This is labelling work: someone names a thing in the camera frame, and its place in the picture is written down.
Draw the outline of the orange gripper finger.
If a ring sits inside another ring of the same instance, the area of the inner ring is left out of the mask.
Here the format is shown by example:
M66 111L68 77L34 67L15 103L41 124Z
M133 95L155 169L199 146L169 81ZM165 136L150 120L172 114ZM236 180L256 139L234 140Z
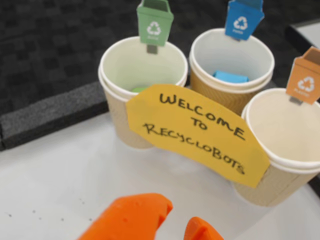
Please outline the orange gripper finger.
M80 240L154 240L173 209L159 193L119 197L87 228Z
M208 222L195 216L187 223L184 240L224 240L224 238Z

